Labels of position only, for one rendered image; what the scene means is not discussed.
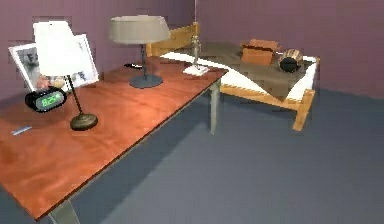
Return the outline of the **red-brown wooden table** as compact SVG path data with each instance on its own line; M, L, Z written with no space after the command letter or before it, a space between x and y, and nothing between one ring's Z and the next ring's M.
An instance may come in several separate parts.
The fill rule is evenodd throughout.
M89 130L70 127L79 114L74 97L48 113L36 113L24 103L0 111L0 187L31 217L80 224L71 204L75 193L204 92L218 102L224 70L213 68L197 77L184 74L181 61L151 57L148 64L162 77L161 85L135 89L128 81L136 71L121 67L78 89L82 110L98 118ZM24 126L32 128L11 134Z

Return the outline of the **wooden bed with white mattress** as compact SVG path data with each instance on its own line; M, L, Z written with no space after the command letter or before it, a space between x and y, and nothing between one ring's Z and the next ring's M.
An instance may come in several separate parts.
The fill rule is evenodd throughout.
M241 60L240 44L205 42L198 63L227 70L220 86L225 94L295 111L293 129L300 131L315 95L313 84L320 59L303 56L300 68L290 73L278 66L283 53L276 51L270 65L257 65Z

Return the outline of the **black digital alarm clock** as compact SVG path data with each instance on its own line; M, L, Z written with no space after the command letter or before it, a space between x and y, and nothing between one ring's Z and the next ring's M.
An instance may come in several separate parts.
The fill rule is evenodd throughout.
M62 106L67 100L66 93L54 86L32 91L25 96L25 104L35 112L45 113Z

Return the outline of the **white shade table lamp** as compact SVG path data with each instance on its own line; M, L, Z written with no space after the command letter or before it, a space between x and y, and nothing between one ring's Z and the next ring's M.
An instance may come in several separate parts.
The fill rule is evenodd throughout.
M63 77L75 99L79 114L70 121L74 131L85 131L98 123L96 115L85 113L72 83L72 76L82 70L81 49L67 21L44 21L33 24L39 71L46 77Z

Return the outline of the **grey statue on white base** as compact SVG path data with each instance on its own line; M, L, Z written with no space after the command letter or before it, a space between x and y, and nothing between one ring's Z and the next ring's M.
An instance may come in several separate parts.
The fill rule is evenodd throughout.
M194 75L194 76L202 76L209 71L209 68L198 64L198 60L201 52L201 43L197 35L194 35L192 37L192 45L193 45L193 49L192 49L193 62L191 66L187 67L184 70L184 73L189 75Z

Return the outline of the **orange cardboard box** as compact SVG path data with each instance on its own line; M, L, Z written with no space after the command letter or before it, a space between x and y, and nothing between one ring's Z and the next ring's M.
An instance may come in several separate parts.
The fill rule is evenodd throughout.
M276 41L251 39L241 45L241 60L245 63L257 65L270 65L276 51L281 46Z

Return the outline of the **black and tan ball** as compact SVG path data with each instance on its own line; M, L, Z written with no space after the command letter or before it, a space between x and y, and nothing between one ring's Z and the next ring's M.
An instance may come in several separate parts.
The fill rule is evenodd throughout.
M286 50L278 60L279 68L284 72L293 73L300 68L303 60L303 54L298 49Z

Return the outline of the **grey shade table lamp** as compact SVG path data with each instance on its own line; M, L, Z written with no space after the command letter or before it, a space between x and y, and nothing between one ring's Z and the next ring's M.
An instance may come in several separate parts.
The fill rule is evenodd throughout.
M129 80L134 88L145 89L160 85L160 76L147 73L146 45L168 40L170 30L162 16L136 15L119 16L110 20L109 38L118 44L137 44L141 49L142 76Z

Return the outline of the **white framed picture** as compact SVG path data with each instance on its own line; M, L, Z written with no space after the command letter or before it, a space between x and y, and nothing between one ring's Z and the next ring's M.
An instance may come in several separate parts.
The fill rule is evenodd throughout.
M74 87L91 84L99 80L99 73L93 61L87 36L85 34L77 35L76 40L81 49L82 70L72 76ZM27 88L30 91L35 91L40 76L36 44L9 47L8 50Z

